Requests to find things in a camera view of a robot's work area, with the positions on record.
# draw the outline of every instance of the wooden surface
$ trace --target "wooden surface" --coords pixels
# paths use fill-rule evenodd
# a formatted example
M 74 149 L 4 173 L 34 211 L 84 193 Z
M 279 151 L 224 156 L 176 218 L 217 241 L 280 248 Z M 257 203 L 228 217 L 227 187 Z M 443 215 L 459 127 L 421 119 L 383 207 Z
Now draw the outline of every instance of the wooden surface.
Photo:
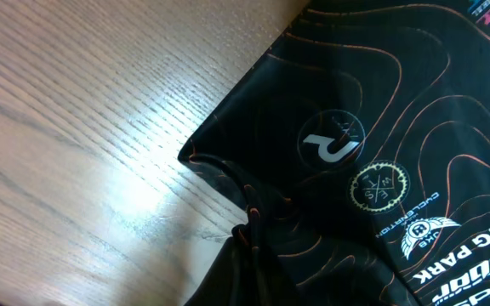
M 176 161 L 304 0 L 0 0 L 0 302 L 172 305 L 245 214 Z

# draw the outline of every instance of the winged logo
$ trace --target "winged logo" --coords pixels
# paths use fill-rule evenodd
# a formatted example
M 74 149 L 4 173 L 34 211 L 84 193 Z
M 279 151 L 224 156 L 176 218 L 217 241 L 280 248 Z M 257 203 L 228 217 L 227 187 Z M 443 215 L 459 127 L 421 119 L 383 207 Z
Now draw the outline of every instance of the winged logo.
M 417 245 L 417 242 L 425 238 L 433 230 L 438 230 L 449 226 L 460 226 L 450 218 L 434 217 L 413 221 L 407 228 L 406 234 L 402 239 L 402 252 L 407 260 L 409 254 Z

